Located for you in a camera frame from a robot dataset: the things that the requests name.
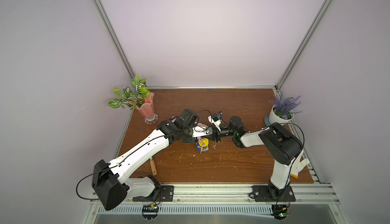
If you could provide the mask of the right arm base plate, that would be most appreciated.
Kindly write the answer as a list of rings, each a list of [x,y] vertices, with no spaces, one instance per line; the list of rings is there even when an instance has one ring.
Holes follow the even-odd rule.
[[[295,202],[296,198],[290,184],[284,189],[268,185],[253,185],[248,197],[256,202]]]

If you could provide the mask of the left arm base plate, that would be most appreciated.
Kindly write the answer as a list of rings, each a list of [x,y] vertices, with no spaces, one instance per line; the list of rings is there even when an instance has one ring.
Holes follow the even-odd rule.
[[[173,185],[157,186],[147,197],[133,197],[133,202],[172,202],[174,194]]]

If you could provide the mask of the yellow blue doll decoration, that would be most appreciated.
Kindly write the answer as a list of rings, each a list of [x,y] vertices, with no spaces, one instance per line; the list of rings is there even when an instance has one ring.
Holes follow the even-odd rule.
[[[208,151],[209,150],[209,139],[203,138],[203,137],[198,137],[197,143],[196,143],[196,149],[200,153]]]

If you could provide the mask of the pink fluffy bag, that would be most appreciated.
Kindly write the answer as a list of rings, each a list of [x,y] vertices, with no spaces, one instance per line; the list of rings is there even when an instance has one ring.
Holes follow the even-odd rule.
[[[196,130],[197,130],[197,131],[204,131],[204,130],[206,130],[206,129],[207,129],[207,125],[198,122],[198,124],[197,124],[197,126],[196,126]]]

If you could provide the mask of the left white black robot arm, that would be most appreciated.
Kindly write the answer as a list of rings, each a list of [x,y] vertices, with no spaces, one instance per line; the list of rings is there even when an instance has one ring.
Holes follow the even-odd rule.
[[[121,156],[93,168],[91,186],[106,210],[112,210],[127,197],[149,197],[155,188],[150,177],[131,179],[131,175],[156,153],[184,137],[198,139],[208,133],[206,126],[197,123],[199,117],[189,109],[180,116],[162,121],[143,141]]]

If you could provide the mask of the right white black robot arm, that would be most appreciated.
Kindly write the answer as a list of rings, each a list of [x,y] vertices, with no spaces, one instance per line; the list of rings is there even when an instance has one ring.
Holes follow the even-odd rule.
[[[266,198],[279,201],[288,194],[290,174],[293,163],[299,159],[305,140],[288,131],[283,124],[274,122],[269,126],[253,132],[247,132],[240,117],[233,116],[228,126],[224,126],[221,116],[211,115],[208,121],[212,131],[206,130],[207,138],[219,142],[222,137],[231,136],[238,148],[249,148],[264,145],[274,158],[273,173],[268,182]]]

